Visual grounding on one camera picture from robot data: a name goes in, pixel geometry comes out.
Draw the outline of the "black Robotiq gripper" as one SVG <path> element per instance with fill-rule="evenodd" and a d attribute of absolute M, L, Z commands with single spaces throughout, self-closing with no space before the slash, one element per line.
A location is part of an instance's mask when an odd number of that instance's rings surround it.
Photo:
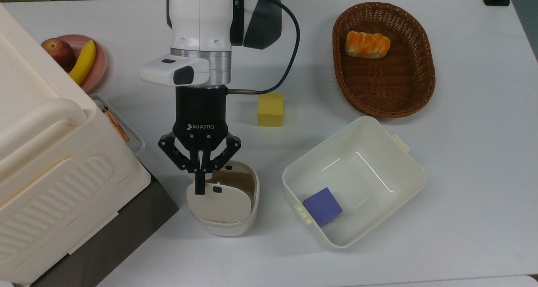
<path fill-rule="evenodd" d="M 227 88 L 176 88 L 176 121 L 164 134 L 159 147 L 180 170 L 195 175 L 195 194 L 204 195 L 206 174 L 227 164 L 241 148 L 238 137 L 229 133 L 226 115 Z M 183 155 L 176 140 L 188 150 Z"/>

